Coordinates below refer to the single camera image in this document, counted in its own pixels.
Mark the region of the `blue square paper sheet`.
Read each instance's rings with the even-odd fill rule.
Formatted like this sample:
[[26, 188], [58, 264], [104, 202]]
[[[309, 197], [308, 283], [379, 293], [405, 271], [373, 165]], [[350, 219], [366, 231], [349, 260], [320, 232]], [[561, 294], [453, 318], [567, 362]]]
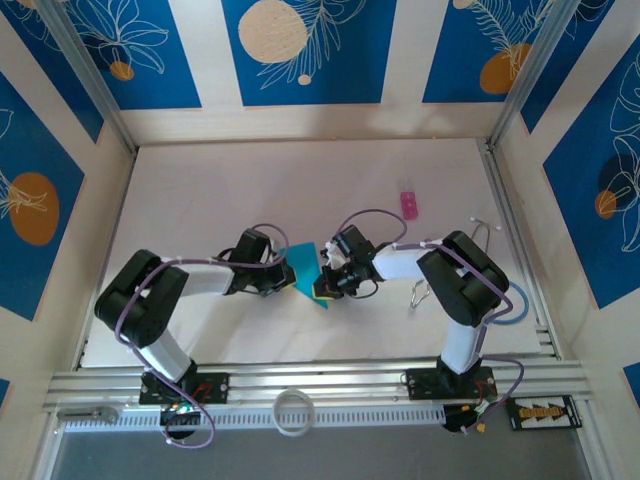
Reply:
[[286, 254], [286, 262], [295, 271], [296, 281], [284, 289], [285, 294], [296, 291], [298, 297], [304, 296], [320, 308], [328, 310], [328, 301], [314, 296], [313, 284], [321, 273], [315, 244], [307, 242], [291, 245]]

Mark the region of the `pink plastic bottle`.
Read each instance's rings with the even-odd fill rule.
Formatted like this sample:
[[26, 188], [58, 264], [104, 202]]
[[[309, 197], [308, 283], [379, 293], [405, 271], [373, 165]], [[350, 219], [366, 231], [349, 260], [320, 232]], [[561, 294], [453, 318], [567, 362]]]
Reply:
[[417, 197], [410, 179], [400, 182], [400, 205], [406, 221], [416, 220], [419, 216]]

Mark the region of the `black wiring connector cluster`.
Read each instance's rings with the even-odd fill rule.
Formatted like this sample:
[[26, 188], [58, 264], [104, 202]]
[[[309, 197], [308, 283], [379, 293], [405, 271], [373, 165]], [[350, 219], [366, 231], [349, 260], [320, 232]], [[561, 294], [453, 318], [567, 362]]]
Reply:
[[201, 412], [188, 402], [173, 403], [160, 412], [159, 423], [171, 440], [186, 440], [200, 426]]
[[491, 403], [482, 400], [479, 403], [458, 403], [444, 406], [444, 428], [451, 433], [463, 433], [480, 424], [480, 419], [485, 414]]

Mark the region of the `black yellow connector board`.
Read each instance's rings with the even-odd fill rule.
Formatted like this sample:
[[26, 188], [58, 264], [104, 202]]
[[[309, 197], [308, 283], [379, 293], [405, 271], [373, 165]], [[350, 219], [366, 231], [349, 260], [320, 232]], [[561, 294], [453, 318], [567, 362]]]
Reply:
[[571, 395], [509, 398], [505, 406], [514, 431], [582, 427]]

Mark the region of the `aluminium mounting rail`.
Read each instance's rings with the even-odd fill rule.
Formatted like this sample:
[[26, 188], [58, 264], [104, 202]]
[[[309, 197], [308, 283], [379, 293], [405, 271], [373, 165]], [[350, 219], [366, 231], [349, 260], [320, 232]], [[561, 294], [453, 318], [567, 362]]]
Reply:
[[[524, 376], [515, 390], [520, 396], [569, 394], [577, 400], [591, 399], [592, 388], [580, 362], [552, 357], [524, 358]], [[287, 388], [310, 396], [318, 406], [375, 405], [408, 402], [404, 373], [431, 368], [433, 358], [386, 361], [331, 361], [280, 364], [210, 364], [203, 373], [228, 373], [227, 404], [265, 407]], [[133, 409], [141, 389], [140, 367], [82, 368], [53, 374], [43, 410], [114, 406]]]

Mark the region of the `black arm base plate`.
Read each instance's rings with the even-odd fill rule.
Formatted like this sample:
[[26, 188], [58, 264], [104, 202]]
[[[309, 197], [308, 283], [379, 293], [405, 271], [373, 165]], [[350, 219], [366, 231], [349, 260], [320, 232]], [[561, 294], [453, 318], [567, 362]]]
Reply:
[[436, 368], [408, 369], [405, 383], [410, 400], [495, 399], [493, 371], [481, 366], [475, 373], [455, 375]]
[[[229, 379], [228, 373], [192, 373], [187, 374], [178, 386], [202, 405], [226, 404]], [[151, 372], [145, 372], [141, 380], [140, 405], [169, 405], [187, 400]]]

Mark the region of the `aluminium side rail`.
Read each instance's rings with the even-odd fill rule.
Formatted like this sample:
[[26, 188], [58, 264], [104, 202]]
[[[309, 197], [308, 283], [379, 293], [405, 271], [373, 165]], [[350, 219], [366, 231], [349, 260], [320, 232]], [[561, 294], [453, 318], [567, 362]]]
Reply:
[[524, 235], [524, 223], [516, 205], [515, 189], [508, 178], [506, 168], [501, 164], [488, 141], [484, 138], [476, 140], [485, 173], [491, 187], [498, 212], [503, 221], [510, 250], [515, 259], [516, 270], [521, 276], [517, 284], [522, 287], [529, 300], [529, 312], [534, 315], [536, 333], [541, 335], [540, 356], [561, 359], [561, 349], [558, 347], [555, 330], [549, 318], [549, 310], [538, 281], [533, 261], [527, 249]]

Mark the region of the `metal latch bracket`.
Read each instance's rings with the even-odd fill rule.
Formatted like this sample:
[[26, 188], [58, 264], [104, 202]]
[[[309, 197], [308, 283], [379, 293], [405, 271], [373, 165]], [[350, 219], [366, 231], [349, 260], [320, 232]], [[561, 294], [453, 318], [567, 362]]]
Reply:
[[109, 406], [68, 407], [57, 411], [59, 421], [100, 421], [113, 424], [119, 419], [116, 409]]

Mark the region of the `aluminium frame post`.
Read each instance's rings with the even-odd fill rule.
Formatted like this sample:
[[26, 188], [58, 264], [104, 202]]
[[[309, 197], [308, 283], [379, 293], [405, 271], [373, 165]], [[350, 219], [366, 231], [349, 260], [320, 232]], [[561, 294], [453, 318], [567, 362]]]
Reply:
[[497, 150], [511, 124], [519, 116], [579, 3], [580, 0], [553, 0], [549, 15], [542, 23], [524, 65], [506, 97], [501, 113], [486, 139], [490, 153]]
[[120, 108], [80, 35], [57, 0], [34, 0], [36, 10], [96, 109], [131, 160], [137, 155]]

